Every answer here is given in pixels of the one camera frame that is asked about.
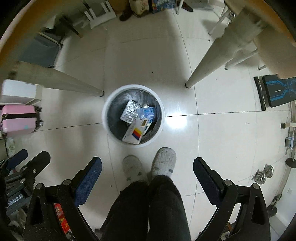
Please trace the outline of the orange plastic snack bag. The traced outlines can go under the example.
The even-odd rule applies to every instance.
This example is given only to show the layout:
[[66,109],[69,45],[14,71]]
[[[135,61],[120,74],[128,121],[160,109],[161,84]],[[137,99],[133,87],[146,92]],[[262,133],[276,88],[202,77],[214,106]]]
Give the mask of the orange plastic snack bag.
[[56,213],[57,213],[57,216],[59,218],[59,221],[60,221],[60,225],[62,226],[62,230],[65,234],[69,234],[71,232],[70,230],[70,226],[65,218],[65,215],[63,213],[63,210],[62,210],[62,207],[61,207],[61,204],[59,203],[54,203],[54,206],[55,206],[55,209],[56,209]]

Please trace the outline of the white printed medicine box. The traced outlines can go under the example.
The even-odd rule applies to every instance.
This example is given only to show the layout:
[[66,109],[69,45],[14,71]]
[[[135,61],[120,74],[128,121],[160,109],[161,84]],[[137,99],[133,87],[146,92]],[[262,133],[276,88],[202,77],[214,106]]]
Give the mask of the white printed medicine box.
[[135,118],[122,138],[124,143],[138,145],[144,135],[148,119]]

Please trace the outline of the silver foil blister pack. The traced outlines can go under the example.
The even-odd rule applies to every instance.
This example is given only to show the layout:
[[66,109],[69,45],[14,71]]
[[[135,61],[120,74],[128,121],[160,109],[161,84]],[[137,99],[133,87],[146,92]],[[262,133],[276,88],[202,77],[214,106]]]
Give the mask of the silver foil blister pack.
[[120,116],[120,120],[131,124],[134,118],[137,116],[137,109],[139,108],[141,108],[140,104],[133,100],[129,100]]

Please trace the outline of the blue plastic wrapper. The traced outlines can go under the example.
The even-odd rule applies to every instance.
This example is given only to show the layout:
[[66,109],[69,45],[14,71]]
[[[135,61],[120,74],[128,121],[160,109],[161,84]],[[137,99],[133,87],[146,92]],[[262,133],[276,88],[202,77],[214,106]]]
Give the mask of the blue plastic wrapper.
[[139,108],[137,109],[137,116],[143,120],[143,119],[147,119],[148,123],[152,123],[155,121],[156,119],[156,109],[155,107],[143,107],[143,108]]

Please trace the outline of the white round trash bin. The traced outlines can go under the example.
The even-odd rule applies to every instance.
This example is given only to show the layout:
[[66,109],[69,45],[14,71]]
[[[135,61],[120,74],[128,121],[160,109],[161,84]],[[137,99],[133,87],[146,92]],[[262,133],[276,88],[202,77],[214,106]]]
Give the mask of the white round trash bin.
[[143,85],[125,85],[107,98],[102,111],[103,126],[118,143],[133,148],[151,144],[165,122],[159,96]]

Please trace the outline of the pink suitcase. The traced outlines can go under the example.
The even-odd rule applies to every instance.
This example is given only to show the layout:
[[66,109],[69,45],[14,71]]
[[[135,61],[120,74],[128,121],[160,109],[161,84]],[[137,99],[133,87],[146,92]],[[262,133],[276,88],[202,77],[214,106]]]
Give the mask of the pink suitcase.
[[1,109],[1,136],[12,138],[33,133],[44,122],[40,118],[42,108],[26,104],[7,104]]

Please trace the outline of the metal dumbbell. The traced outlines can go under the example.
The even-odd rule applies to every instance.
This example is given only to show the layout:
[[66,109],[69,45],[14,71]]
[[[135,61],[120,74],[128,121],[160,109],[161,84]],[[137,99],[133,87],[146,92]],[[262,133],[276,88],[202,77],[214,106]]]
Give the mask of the metal dumbbell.
[[263,185],[267,179],[273,176],[273,174],[274,174],[273,166],[266,164],[263,170],[257,170],[252,180],[259,185]]

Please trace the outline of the left grey slipper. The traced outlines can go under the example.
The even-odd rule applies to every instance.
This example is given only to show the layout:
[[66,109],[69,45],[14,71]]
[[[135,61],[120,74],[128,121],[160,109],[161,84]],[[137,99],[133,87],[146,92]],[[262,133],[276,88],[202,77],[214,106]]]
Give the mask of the left grey slipper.
[[122,161],[123,172],[128,182],[144,181],[147,182],[147,174],[138,157],[129,155]]

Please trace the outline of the grey slipper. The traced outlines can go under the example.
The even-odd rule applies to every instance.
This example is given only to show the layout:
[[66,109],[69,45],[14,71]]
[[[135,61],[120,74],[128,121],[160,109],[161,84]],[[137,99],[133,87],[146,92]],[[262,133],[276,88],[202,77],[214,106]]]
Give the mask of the grey slipper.
[[152,163],[152,178],[156,176],[167,176],[171,178],[177,161],[175,151],[168,147],[160,148]]
[[144,181],[147,182],[147,174],[138,157],[129,155],[122,161],[123,172],[128,182]]

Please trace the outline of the right grey slipper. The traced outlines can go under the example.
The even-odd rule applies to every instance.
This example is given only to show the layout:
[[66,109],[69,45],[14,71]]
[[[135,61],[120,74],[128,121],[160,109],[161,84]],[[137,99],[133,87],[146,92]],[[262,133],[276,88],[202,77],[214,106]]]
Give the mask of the right grey slipper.
[[171,178],[177,161],[175,151],[168,147],[160,148],[152,163],[152,178],[156,176],[167,176]]

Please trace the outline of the person's black trouser legs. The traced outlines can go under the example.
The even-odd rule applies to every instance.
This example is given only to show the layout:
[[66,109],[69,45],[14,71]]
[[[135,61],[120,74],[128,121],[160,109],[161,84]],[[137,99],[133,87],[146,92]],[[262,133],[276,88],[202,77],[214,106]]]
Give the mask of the person's black trouser legs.
[[101,231],[102,240],[191,240],[182,197],[164,175],[122,190]]

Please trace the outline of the white box under table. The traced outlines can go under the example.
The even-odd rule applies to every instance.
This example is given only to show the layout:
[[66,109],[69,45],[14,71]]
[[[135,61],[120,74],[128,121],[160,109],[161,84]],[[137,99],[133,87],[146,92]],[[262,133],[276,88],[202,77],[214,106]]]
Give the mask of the white box under table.
[[42,100],[43,87],[6,79],[1,87],[1,105],[36,104]]

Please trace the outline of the white table leg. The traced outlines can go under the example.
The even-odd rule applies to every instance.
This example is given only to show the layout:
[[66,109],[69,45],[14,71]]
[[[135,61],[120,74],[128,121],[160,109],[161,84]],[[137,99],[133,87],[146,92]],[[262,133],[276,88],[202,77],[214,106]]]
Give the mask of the white table leg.
[[235,54],[246,47],[264,28],[266,28],[266,23],[260,17],[247,9],[243,9],[228,24],[222,37],[215,39],[185,83],[185,87],[193,87],[196,83],[233,59]]
[[93,96],[104,96],[104,91],[53,68],[44,68],[27,62],[1,64],[1,82],[17,80],[46,88],[74,91]]

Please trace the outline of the white table leg right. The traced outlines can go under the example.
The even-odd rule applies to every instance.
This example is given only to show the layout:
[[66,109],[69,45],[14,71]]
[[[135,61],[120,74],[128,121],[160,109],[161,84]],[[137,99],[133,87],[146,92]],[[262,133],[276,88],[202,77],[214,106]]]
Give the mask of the white table leg right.
[[266,23],[260,17],[247,9],[243,9],[228,24],[222,37],[215,39],[185,83],[185,87],[193,87],[196,83],[233,59],[235,54],[246,47],[264,28],[266,28]]

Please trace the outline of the white shoe rack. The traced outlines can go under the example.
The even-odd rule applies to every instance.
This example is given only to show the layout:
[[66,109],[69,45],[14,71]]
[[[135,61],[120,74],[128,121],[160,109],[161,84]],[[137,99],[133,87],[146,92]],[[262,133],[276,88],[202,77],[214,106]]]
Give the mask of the white shoe rack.
[[91,29],[116,18],[115,11],[109,1],[102,1],[100,4],[97,4],[97,12],[86,1],[82,1],[82,3],[86,8],[84,14],[90,23]]

